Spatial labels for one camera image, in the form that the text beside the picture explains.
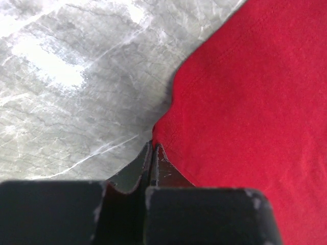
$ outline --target black object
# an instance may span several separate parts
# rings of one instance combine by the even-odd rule
[[[107,181],[0,185],[0,244],[282,244],[257,190],[195,188],[148,142]]]

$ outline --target black plastic part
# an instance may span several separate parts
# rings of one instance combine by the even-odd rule
[[[2,183],[0,244],[90,244],[104,190],[100,181]]]
[[[149,187],[146,203],[147,245],[282,244],[256,190]]]

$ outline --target white vein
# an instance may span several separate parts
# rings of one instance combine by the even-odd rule
[[[124,142],[119,143],[119,144],[117,144],[117,145],[114,145],[114,146],[112,146],[112,147],[110,147],[110,148],[108,148],[108,149],[106,149],[106,150],[100,152],[103,148],[105,148],[105,147],[107,147],[108,145],[110,145],[110,143],[107,143],[107,144],[101,146],[99,149],[97,149],[94,153],[88,155],[88,156],[85,157],[84,159],[82,159],[82,160],[78,161],[77,163],[75,163],[73,166],[71,166],[71,167],[69,167],[69,168],[67,168],[67,169],[65,169],[65,170],[63,170],[63,171],[61,171],[61,172],[59,172],[59,173],[56,173],[56,174],[54,174],[54,175],[48,175],[48,176],[33,176],[33,177],[31,177],[30,179],[31,179],[31,180],[50,179],[50,178],[53,178],[53,177],[56,177],[56,176],[59,176],[59,175],[63,175],[63,174],[65,174],[65,173],[69,172],[70,170],[72,170],[73,168],[75,168],[76,166],[80,165],[81,163],[85,162],[86,160],[88,160],[88,159],[90,159],[90,158],[92,158],[92,157],[94,157],[94,156],[101,155],[101,154],[104,154],[104,153],[106,153],[106,152],[109,152],[109,151],[111,151],[111,150],[113,150],[113,149],[115,149],[115,148],[117,148],[117,147],[120,147],[120,146],[126,144],[127,142],[129,142],[129,141],[135,139],[135,138],[138,137],[138,136],[139,136],[138,134],[137,134],[137,135],[134,135],[133,137],[131,137],[131,138],[125,140]]]

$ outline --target red fabric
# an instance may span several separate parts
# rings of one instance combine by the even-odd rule
[[[198,186],[263,191],[286,245],[326,245],[327,1],[249,0],[179,69],[153,140]]]

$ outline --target red cloth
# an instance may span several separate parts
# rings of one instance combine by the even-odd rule
[[[249,0],[179,69],[153,140],[197,186],[263,191],[286,245],[326,245],[327,1]]]

